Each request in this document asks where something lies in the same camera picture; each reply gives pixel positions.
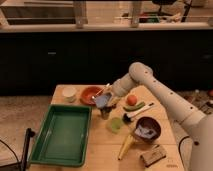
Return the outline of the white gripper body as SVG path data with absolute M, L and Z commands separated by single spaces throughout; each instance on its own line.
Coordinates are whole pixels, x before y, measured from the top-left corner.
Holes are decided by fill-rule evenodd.
M 111 86 L 111 94 L 110 104 L 116 104 L 120 101 L 120 99 L 128 94 L 128 91 L 125 90 L 121 85 L 121 80 L 116 80 Z

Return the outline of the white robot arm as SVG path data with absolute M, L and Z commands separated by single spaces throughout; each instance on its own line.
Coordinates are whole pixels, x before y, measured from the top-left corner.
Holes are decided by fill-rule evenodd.
M 153 76 L 152 69 L 141 62 L 132 63 L 128 73 L 112 84 L 108 105 L 118 103 L 139 85 L 144 85 L 159 100 L 194 141 L 189 171 L 213 171 L 213 114 L 206 115 L 162 84 Z

